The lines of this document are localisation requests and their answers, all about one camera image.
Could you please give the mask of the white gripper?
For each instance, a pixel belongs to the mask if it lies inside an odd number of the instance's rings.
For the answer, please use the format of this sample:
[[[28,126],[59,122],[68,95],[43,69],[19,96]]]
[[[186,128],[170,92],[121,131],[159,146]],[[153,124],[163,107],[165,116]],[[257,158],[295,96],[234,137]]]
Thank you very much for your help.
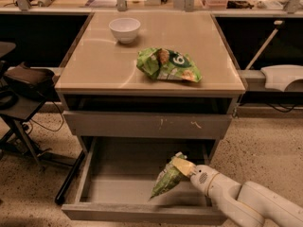
[[[190,178],[193,186],[206,196],[212,180],[219,174],[217,170],[206,165],[194,165],[192,162],[173,158],[172,164],[186,177]]]

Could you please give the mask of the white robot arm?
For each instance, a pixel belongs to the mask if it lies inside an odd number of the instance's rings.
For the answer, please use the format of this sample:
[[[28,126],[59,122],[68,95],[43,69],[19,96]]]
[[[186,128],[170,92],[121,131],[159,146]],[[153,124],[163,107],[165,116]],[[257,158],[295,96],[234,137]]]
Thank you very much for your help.
[[[174,158],[172,164],[223,214],[240,227],[303,227],[303,208],[254,182],[237,183],[214,168]]]

